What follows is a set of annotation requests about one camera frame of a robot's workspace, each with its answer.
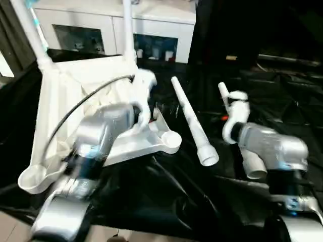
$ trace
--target white cabinet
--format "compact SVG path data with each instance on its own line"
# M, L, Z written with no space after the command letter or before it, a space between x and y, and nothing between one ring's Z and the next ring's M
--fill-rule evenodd
M123 32L123 18L113 17L113 26L115 30L115 38L117 45L117 53L122 54L124 51L124 32ZM187 63L188 56L191 48L192 36L194 31L194 25L189 24L179 24L170 23L154 20L142 20L133 19L133 32L140 35L146 36L158 36L176 39L175 51L170 49L170 51L175 52L176 62ZM154 43L151 42L151 49L154 49ZM159 57L164 57L166 49L161 50L161 46L156 47L160 49Z
M45 39L48 42L49 48L64 48L62 45L64 44L64 38L66 38L68 43L66 43L67 46L65 49L81 49L79 45L82 40L78 42L77 39L71 40L71 36L68 36L68 30L71 28L66 29L66 36L64 36L64 27L62 26L70 26L78 27L74 29L72 28L72 30L76 32L76 35L82 34L82 32L85 33L85 35L83 35L84 37L87 37L86 30L96 31L101 36L101 40L99 39L94 41L102 42L104 49L103 52L107 55L117 53L111 16L48 9L35 9L35 13L40 22Z
M34 9L49 48L123 54L122 0L40 0ZM194 2L141 0L132 12L135 48L143 57L173 55L170 61L187 63Z

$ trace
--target black cord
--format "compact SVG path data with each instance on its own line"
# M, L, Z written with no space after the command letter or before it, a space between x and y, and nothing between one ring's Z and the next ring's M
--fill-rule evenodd
M49 140L47 141L45 147L44 147L44 151L43 154L41 156L41 161L45 160L46 158L46 154L49 148L50 143L52 142L54 136L56 135L56 133L58 132L58 130L61 128L61 126L63 125L63 123L67 120L67 118L79 107L81 106L86 100L88 100L90 97L92 97L94 94L96 94L98 91L102 90L104 87L110 85L113 82L116 82L120 79L123 78L131 78L131 76L127 75L127 76L121 76L121 77L117 77L114 78L106 83L104 83L103 85L99 86L98 88L96 88L93 92L91 92L90 94L88 94L87 96L85 96L81 101L79 101L63 118L62 120L57 124L56 128L54 129L53 133L51 134Z

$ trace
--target floor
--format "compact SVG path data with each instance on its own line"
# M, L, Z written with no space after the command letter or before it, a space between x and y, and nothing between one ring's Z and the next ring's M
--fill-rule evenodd
M25 242L29 237L29 225L2 212L0 212L0 224L0 242ZM86 242L106 242L108 238L116 234L129 242L193 242L188 239L97 225L91 227Z

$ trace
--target white pipe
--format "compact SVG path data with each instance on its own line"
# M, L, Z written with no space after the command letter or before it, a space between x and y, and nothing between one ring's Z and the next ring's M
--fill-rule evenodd
M197 156L201 164L204 166L216 164L219 161L219 155L215 148L210 145L208 138L182 89L181 84L179 83L177 77L172 77L171 81L196 144Z
M51 62L41 43L31 12L27 9L24 0L11 0L11 4L16 15L24 29L29 43L37 57L38 65L45 62Z
M124 33L125 33L124 57L126 58L127 61L133 61L133 60L136 60L136 51L133 43L131 0L123 0L123 21L124 21Z
M240 148L240 152L243 159L243 169L249 179L260 179L267 176L263 160L257 154L243 148Z

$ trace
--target white plastic part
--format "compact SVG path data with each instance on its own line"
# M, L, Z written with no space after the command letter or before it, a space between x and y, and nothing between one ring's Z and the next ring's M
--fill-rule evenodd
M143 54L143 50L142 49L138 49L137 50L137 58L142 58L142 54Z
M143 115L140 116L139 124L135 125L134 129L116 139L106 165L156 151L167 153L178 151L181 137L169 130L161 113L156 115L156 121L148 125L150 112L147 114L149 109L147 99L152 85L156 84L152 72L139 71L135 58L130 55L126 58L114 56L52 63L43 50L29 10L22 0L12 0L12 3L36 53L38 66L43 72L30 165L18 178L21 189L31 194L38 194L55 182L65 170L66 164L61 162L61 159L72 148L74 133L79 122L84 116L93 114L99 107L111 103L136 103ZM128 45L133 50L133 36L130 32L131 29L128 29L127 33L131 35L132 40ZM138 75L133 84L127 78L112 83L75 110L53 138L46 159L41 160L46 141L61 118L74 105L104 82L135 74Z
M174 52L170 51L170 50L167 50L165 52L165 60L168 62L170 58L172 58L174 55Z
M153 117L156 120L150 122L141 132L132 133L130 130L121 134L114 142L104 166L158 151L176 153L182 137L168 128L159 109L154 110Z
M172 77L171 81L196 144L197 156L201 164L204 166L216 164L219 161L218 153L216 149L210 145L208 138L182 89L181 84L179 83L177 77Z
M249 118L250 108L247 102L248 95L244 92L233 91L228 92L226 85L223 82L218 84L219 91L225 104L229 118L225 123L222 136L223 139L229 144L235 144L236 141L231 139L231 130L233 125L237 122L246 123ZM233 98L234 101L229 105L228 99ZM249 179L260 179L265 178L267 175L267 170L264 165L263 160L259 156L249 150L240 148L240 152L243 158L243 168Z
M5 57L2 55L0 51L0 75L4 77L15 77L15 75L12 73Z
M249 179L260 179L267 176L267 169L263 160L257 154L241 148L240 152L243 158L242 165Z
M123 0L124 11L124 32L125 32L125 52L124 57L126 60L136 61L137 55L133 43L133 30L132 30L132 6L131 0Z
M27 9L24 0L11 0L11 4L37 57L38 66L43 70L42 65L45 63L51 63L51 59L44 51L41 39L38 35L36 26L34 25L32 14Z

